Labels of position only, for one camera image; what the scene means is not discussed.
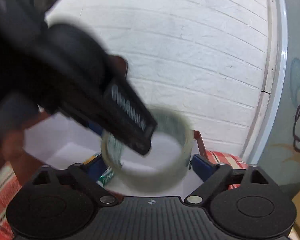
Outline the person's hand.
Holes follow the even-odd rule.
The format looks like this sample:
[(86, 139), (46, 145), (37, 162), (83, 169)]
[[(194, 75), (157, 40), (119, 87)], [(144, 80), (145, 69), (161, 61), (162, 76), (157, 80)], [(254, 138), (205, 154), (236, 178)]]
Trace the person's hand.
[(24, 185), (43, 165), (24, 150), (25, 130), (47, 119), (46, 112), (24, 124), (21, 129), (8, 132), (0, 142), (0, 169), (10, 163), (20, 185)]

